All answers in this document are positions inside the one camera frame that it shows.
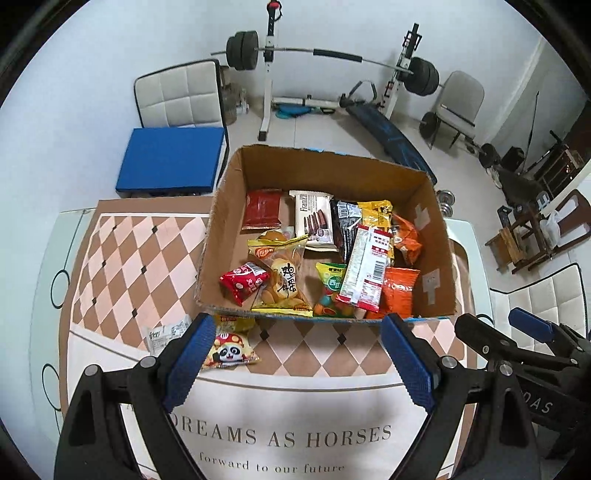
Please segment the gray chair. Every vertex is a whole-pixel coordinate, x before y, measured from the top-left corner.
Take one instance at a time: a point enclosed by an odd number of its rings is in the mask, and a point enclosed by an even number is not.
[[[442,122],[457,130],[450,148],[460,135],[464,135],[471,143],[476,135],[474,120],[483,100],[484,88],[478,80],[460,70],[452,72],[437,101],[435,108],[437,123],[429,148],[433,147]]]

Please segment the barbell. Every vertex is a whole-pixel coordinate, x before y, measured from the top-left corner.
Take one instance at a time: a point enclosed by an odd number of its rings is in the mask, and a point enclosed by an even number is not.
[[[355,61],[357,63],[372,63],[380,65],[397,72],[401,72],[400,80],[404,87],[410,92],[419,96],[427,96],[437,90],[439,86],[439,72],[430,61],[419,57],[411,58],[408,68],[399,65],[393,66],[376,60],[363,58],[361,55],[345,53],[342,51],[325,50],[322,48],[298,48],[298,47],[259,47],[258,34],[255,30],[240,31],[228,38],[226,50],[214,51],[215,55],[226,55],[229,67],[236,70],[254,70],[258,63],[259,52],[265,51],[294,51],[300,53],[311,53],[314,56],[331,57],[334,59]]]

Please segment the snack package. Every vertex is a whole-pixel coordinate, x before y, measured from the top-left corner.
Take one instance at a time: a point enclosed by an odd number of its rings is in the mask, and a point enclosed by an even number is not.
[[[253,190],[246,194],[242,230],[268,230],[281,226],[281,190]]]
[[[336,299],[343,283],[347,265],[337,263],[316,264],[316,270],[324,285],[322,298],[314,305],[315,317],[354,317],[355,307]]]
[[[248,343],[246,333],[229,332],[220,325],[203,368],[226,368],[258,362],[259,356]]]
[[[295,230],[292,226],[282,226],[281,228],[276,228],[274,230],[267,230],[266,232],[260,234],[258,238],[263,240],[279,240],[281,242],[285,242],[286,240],[291,240],[295,236]]]
[[[388,200],[378,202],[359,202],[361,208],[361,223],[365,226],[374,226],[383,230],[390,228],[390,216],[392,215],[392,203]]]
[[[336,299],[371,312],[379,311],[379,299],[388,265],[392,235],[375,227],[360,225],[351,260]]]
[[[392,214],[392,243],[394,248],[402,252],[404,261],[410,266],[417,261],[423,247],[418,241],[414,225],[395,213]]]
[[[295,235],[308,235],[306,248],[319,252],[338,252],[333,233],[330,199],[332,195],[320,192],[292,190],[295,197]]]
[[[221,326],[223,330],[227,332],[247,332],[252,329],[256,320],[254,318],[247,317],[231,317],[229,315],[214,315],[213,319],[216,321],[216,325]]]
[[[191,317],[185,315],[180,322],[174,325],[162,325],[151,329],[146,335],[148,351],[151,355],[158,356],[164,350],[170,340],[180,338],[191,325]]]
[[[420,273],[411,268],[387,267],[379,312],[367,312],[365,318],[381,320],[388,313],[398,313],[402,319],[413,316],[413,288]]]
[[[234,300],[241,307],[242,302],[267,280],[269,272],[252,262],[247,262],[220,277],[220,283],[232,293]]]
[[[333,219],[335,220],[335,245],[339,249],[343,262],[349,263],[357,227],[361,224],[361,208],[356,203],[342,200],[330,201]]]
[[[256,239],[248,241],[248,252],[269,268],[271,277],[256,294],[255,312],[312,316],[312,307],[301,290],[298,276],[307,235],[287,242]]]

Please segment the cardboard box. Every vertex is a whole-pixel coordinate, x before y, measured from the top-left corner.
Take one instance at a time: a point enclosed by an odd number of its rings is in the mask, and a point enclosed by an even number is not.
[[[251,145],[237,150],[217,190],[209,221],[209,233],[198,273],[196,301],[204,312],[298,320],[358,322],[250,311],[254,295],[240,308],[219,284],[220,275],[249,260],[247,240],[257,233],[241,233],[246,193],[257,189],[314,190],[349,201],[387,199],[395,211],[417,227],[423,251],[414,268],[421,271],[414,288],[414,316],[453,315],[455,286],[452,255],[446,225],[433,185],[423,172],[373,158],[332,152]],[[293,198],[282,199],[280,219],[294,224]],[[339,254],[306,250],[300,274],[304,294],[313,304],[323,286],[316,262],[339,262]]]

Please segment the chocolate biscuit package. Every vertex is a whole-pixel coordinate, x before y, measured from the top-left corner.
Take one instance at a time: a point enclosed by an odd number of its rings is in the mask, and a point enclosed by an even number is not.
[[[330,199],[332,195],[322,192],[292,190],[295,198],[295,235],[308,235],[308,250],[338,252],[335,245]]]

